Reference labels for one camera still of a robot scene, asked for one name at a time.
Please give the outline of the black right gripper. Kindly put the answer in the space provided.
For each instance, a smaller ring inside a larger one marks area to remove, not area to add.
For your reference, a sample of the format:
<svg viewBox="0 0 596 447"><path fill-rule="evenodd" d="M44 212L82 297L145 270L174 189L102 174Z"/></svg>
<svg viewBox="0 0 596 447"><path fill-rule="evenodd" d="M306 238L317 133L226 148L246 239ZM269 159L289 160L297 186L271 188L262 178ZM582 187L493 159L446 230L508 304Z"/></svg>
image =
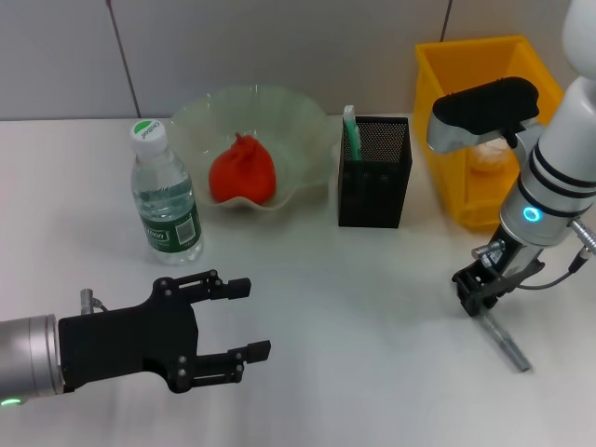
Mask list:
<svg viewBox="0 0 596 447"><path fill-rule="evenodd" d="M480 267L465 267L452 277L460 305L470 317L478 316L483 307L493 309L503 294L540 271L543 250L498 227L489 242L471 251Z"/></svg>

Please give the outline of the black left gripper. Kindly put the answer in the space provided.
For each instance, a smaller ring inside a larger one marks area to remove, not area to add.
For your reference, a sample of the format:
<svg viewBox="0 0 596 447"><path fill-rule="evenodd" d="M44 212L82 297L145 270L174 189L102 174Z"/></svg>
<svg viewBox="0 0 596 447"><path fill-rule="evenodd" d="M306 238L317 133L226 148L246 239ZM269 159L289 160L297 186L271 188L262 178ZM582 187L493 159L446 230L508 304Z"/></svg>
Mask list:
<svg viewBox="0 0 596 447"><path fill-rule="evenodd" d="M176 394L240 383L246 365L268 360L271 342L196 355L198 328L192 304L236 300L250 293L248 278L225 282L211 269L159 278L139 305L60 319L64 390L135 373L160 376Z"/></svg>

